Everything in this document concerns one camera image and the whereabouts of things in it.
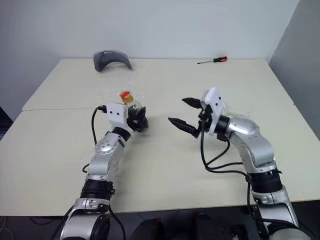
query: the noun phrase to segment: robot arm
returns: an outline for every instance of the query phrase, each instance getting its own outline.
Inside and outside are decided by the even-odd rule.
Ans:
[[[179,129],[198,137],[201,131],[218,139],[228,139],[240,154],[246,171],[246,180],[252,186],[256,203],[252,217],[261,236],[269,239],[310,239],[298,230],[299,223],[282,185],[271,144],[260,134],[252,120],[222,115],[225,103],[217,88],[206,91],[201,99],[184,98],[184,102],[201,109],[198,129],[178,118],[169,118]]]
[[[106,105],[112,131],[96,144],[80,198],[75,200],[64,224],[62,240],[105,240],[110,229],[110,199],[115,193],[113,183],[124,154],[126,142],[135,131],[148,127],[146,108],[130,115],[128,106]]]

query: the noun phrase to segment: robotic arm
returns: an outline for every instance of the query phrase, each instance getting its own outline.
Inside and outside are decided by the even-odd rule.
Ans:
[[[146,108],[130,110],[125,104],[101,107],[112,131],[96,144],[80,198],[75,200],[61,232],[62,240],[105,240],[110,229],[110,199],[126,142],[135,131],[148,127]]]
[[[211,136],[217,134],[219,140],[230,141],[238,149],[247,173],[248,190],[252,186],[256,207],[251,216],[259,234],[269,236],[270,240],[310,239],[299,230],[295,211],[280,180],[273,148],[260,134],[258,125],[249,119],[222,115],[225,103],[215,87],[206,91],[201,99],[189,97],[183,101],[201,109],[199,126],[195,128],[178,118],[169,118],[172,124],[195,138],[204,132]]]

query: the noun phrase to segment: screwdriver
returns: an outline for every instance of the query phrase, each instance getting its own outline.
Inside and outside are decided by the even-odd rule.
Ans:
[[[205,64],[205,63],[220,63],[220,62],[225,62],[227,61],[227,56],[221,56],[221,57],[218,57],[218,58],[214,58],[210,61],[202,61],[202,62],[198,62],[197,64]]]

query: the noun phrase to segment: beige tabletop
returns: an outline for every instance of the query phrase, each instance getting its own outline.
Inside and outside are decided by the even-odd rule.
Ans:
[[[137,133],[120,163],[115,212],[158,211],[244,205],[247,184],[241,175],[205,171],[199,140],[179,131],[168,117],[197,123],[198,111],[181,101],[218,87],[228,105],[257,122],[274,147],[292,201],[320,199],[315,181],[319,141],[262,59],[200,64],[192,59],[134,59],[134,71],[121,65],[94,71],[90,59],[64,59],[23,108],[0,141],[0,215],[63,215],[79,197],[94,154],[94,107],[119,102],[131,90],[146,105],[149,129]],[[97,113],[98,139],[110,129]],[[206,137],[207,158],[225,143]],[[237,150],[220,163],[239,161]]]

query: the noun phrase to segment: table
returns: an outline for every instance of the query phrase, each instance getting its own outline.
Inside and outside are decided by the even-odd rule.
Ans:
[[[97,105],[119,102],[131,90],[146,105],[149,129],[137,133],[120,161],[115,212],[142,212],[246,204],[241,175],[212,174],[200,158],[199,140],[167,120],[197,123],[198,111],[180,101],[216,86],[230,107],[249,112],[274,147],[292,201],[320,198],[319,141],[262,59],[196,65],[196,59],[133,59],[94,71],[90,59],[64,59],[23,107],[0,141],[0,215],[63,215],[79,197],[94,154],[91,115]],[[96,115],[97,138],[110,129]],[[206,137],[207,158],[225,143]],[[239,161],[232,146],[220,160]]]

